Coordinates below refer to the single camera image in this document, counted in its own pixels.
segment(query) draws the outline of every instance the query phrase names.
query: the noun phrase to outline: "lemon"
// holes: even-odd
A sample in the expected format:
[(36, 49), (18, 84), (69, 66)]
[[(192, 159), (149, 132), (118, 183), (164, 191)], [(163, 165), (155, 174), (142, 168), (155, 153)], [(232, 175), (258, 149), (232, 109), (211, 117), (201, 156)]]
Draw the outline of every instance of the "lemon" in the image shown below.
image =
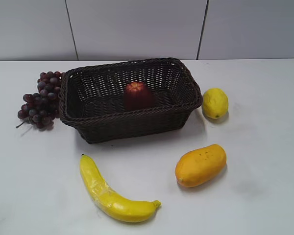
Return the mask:
[(226, 114), (228, 107), (228, 98), (223, 90), (211, 88), (205, 92), (202, 110), (207, 117), (218, 119)]

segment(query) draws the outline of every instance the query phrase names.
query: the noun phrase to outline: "grape stem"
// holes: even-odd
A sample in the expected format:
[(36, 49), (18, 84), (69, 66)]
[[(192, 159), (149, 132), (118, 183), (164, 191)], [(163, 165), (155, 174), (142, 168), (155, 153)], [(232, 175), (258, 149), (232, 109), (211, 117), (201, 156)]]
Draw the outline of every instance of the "grape stem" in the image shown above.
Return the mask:
[(19, 128), (20, 126), (22, 126), (26, 121), (23, 121), (20, 125), (16, 126), (15, 128)]

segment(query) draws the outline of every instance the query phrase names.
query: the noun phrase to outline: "brown wicker basket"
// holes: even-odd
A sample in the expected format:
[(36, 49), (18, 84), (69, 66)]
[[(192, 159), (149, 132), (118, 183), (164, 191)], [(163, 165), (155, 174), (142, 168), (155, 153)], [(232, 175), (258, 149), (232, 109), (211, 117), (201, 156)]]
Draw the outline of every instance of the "brown wicker basket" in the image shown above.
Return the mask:
[[(127, 112), (127, 84), (144, 82), (153, 108)], [(61, 121), (88, 143), (156, 134), (182, 128), (202, 104), (198, 84), (178, 59), (161, 58), (77, 68), (62, 78)]]

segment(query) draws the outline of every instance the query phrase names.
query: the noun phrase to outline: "apple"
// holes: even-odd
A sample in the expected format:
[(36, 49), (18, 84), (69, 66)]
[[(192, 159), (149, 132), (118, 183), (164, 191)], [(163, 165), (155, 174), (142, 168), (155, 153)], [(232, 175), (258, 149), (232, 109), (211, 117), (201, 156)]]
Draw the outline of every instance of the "apple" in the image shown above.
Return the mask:
[(127, 111), (151, 108), (155, 105), (155, 97), (143, 82), (132, 82), (124, 91), (124, 107)]

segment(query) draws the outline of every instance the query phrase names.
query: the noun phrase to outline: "yellow banana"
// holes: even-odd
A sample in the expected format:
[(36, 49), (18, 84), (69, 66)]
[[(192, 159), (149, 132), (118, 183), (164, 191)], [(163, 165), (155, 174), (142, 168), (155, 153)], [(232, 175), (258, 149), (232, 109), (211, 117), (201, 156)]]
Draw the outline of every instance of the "yellow banana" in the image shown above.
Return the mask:
[(161, 205), (158, 200), (132, 201), (117, 194), (105, 182), (93, 159), (85, 154), (82, 154), (80, 160), (80, 171), (96, 205), (114, 219), (133, 223), (142, 222), (149, 219)]

